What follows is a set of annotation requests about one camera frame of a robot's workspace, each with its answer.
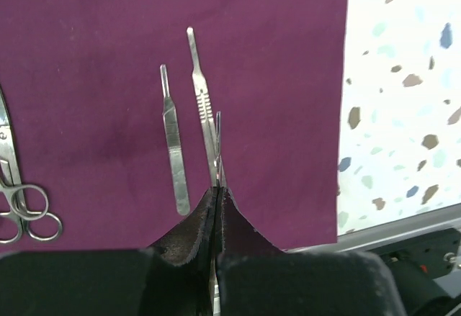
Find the steel hemostat clamp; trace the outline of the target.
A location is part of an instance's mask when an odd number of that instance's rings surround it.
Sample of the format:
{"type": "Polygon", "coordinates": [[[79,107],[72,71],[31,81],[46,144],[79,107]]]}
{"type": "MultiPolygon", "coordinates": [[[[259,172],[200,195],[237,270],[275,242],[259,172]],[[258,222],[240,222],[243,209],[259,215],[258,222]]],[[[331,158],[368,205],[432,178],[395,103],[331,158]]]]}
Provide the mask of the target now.
{"type": "Polygon", "coordinates": [[[14,183],[22,183],[15,152],[12,124],[3,92],[1,92],[1,159],[2,158],[7,160],[12,168],[14,183]]]}

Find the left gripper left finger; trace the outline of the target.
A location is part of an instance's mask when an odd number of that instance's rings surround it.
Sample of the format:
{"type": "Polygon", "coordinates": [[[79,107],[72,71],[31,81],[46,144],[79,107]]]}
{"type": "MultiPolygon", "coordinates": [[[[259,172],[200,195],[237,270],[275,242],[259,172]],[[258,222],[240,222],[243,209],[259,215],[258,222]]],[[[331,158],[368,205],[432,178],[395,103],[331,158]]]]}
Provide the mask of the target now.
{"type": "Polygon", "coordinates": [[[218,189],[147,248],[1,257],[2,315],[211,315],[218,189]]]}

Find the steel surgical scissors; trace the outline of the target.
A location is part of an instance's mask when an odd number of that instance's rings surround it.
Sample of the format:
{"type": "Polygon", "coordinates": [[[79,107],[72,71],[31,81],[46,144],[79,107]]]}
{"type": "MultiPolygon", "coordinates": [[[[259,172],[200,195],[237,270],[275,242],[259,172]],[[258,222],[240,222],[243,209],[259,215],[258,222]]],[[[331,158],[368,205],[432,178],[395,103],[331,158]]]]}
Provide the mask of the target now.
{"type": "Polygon", "coordinates": [[[21,239],[24,234],[29,235],[38,242],[50,242],[57,240],[63,233],[63,223],[58,215],[49,211],[49,199],[46,191],[35,184],[15,184],[13,181],[12,168],[7,160],[1,159],[1,195],[5,198],[8,210],[1,211],[1,219],[9,220],[17,226],[17,232],[10,238],[1,238],[1,244],[12,244],[21,239]],[[26,190],[37,191],[45,201],[42,211],[28,209],[25,200],[26,190]],[[32,223],[49,217],[57,224],[57,230],[49,236],[41,236],[34,232],[32,223]]]}

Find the steel scalpel handle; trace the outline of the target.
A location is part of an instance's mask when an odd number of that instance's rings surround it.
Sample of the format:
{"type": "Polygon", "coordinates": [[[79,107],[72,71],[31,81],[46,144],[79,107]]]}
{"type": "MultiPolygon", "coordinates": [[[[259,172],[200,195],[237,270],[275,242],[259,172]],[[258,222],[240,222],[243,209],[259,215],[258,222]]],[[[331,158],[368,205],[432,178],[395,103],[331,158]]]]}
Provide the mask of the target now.
{"type": "Polygon", "coordinates": [[[161,85],[164,99],[163,122],[166,136],[166,145],[169,154],[172,184],[179,215],[186,216],[190,212],[189,192],[185,174],[182,146],[179,134],[176,106],[169,91],[167,67],[160,65],[161,85]]]}
{"type": "MultiPolygon", "coordinates": [[[[210,178],[213,186],[216,186],[216,167],[215,167],[215,117],[213,115],[210,94],[207,87],[206,78],[200,66],[200,59],[197,50],[197,44],[194,36],[194,29],[187,28],[187,39],[192,57],[192,83],[197,102],[197,109],[202,128],[202,136],[205,144],[207,164],[210,172],[210,178]]],[[[222,170],[221,187],[226,186],[224,169],[222,170]]]]}
{"type": "MultiPolygon", "coordinates": [[[[218,111],[215,119],[215,167],[216,167],[216,186],[219,190],[222,181],[222,162],[221,162],[221,111],[218,111]]],[[[218,297],[214,298],[213,305],[214,315],[220,315],[220,307],[218,297]]]]}

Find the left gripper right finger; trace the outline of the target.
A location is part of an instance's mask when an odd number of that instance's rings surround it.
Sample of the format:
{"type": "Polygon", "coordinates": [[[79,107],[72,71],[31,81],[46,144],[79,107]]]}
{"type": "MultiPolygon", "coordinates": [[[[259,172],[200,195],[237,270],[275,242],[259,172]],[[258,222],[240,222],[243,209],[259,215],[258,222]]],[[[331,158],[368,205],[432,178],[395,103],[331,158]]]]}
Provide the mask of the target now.
{"type": "Polygon", "coordinates": [[[405,315],[393,276],[375,254],[284,253],[236,209],[216,200],[216,269],[222,315],[405,315]]]}

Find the purple surgical wrap cloth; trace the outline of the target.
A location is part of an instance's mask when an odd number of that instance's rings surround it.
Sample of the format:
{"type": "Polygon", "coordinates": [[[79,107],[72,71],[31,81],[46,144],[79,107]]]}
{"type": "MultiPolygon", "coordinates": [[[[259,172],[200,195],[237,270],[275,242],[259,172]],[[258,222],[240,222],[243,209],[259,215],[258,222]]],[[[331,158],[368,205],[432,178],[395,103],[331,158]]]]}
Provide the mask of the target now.
{"type": "Polygon", "coordinates": [[[282,249],[336,240],[347,0],[1,0],[1,89],[22,179],[63,221],[11,250],[141,248],[180,221],[162,120],[166,65],[189,199],[211,179],[194,29],[238,208],[282,249]]]}

